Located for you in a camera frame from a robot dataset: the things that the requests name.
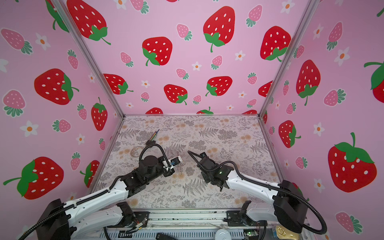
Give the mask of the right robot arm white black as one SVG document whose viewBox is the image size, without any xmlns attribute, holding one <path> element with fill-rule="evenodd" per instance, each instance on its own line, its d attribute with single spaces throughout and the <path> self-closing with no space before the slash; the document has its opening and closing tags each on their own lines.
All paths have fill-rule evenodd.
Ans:
<svg viewBox="0 0 384 240">
<path fill-rule="evenodd" d="M 291 232 L 302 232 L 308 207 L 299 200 L 304 197 L 295 184 L 286 180 L 281 183 L 262 181 L 240 173 L 236 163 L 232 161 L 218 164 L 205 153 L 198 155 L 189 151 L 188 154 L 197 163 L 207 184 L 221 190 L 227 188 L 242 191 L 270 205 L 257 210 L 256 206 L 246 204 L 245 214 L 248 218 L 255 222 L 279 222 Z"/>
</svg>

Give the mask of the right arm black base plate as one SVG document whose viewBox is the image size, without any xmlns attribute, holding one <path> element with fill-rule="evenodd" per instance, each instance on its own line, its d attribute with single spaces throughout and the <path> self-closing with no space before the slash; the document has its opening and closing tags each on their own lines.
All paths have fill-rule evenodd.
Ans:
<svg viewBox="0 0 384 240">
<path fill-rule="evenodd" d="M 226 218 L 224 222 L 228 224 L 229 227 L 254 227 L 256 223 L 250 219 L 245 213 L 241 211 L 227 211 Z"/>
</svg>

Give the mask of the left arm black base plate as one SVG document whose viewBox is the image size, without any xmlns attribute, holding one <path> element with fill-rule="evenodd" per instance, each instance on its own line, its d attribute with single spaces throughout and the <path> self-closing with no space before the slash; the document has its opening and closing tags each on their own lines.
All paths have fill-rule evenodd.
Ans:
<svg viewBox="0 0 384 240">
<path fill-rule="evenodd" d="M 134 228 L 142 224 L 140 228 L 145 228 L 148 224 L 150 212 L 134 212 L 133 214 L 123 215 L 122 220 L 114 225 L 116 228 Z"/>
</svg>

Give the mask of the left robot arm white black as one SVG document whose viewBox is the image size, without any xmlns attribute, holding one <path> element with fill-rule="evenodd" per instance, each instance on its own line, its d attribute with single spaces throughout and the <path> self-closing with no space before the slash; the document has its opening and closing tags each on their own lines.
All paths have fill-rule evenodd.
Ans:
<svg viewBox="0 0 384 240">
<path fill-rule="evenodd" d="M 134 213 L 126 199 L 144 190 L 151 181 L 174 174 L 181 162 L 180 156 L 169 160 L 147 156 L 137 169 L 116 177 L 109 187 L 72 201 L 50 202 L 38 220 L 38 239 L 71 240 L 98 228 L 130 225 Z"/>
</svg>

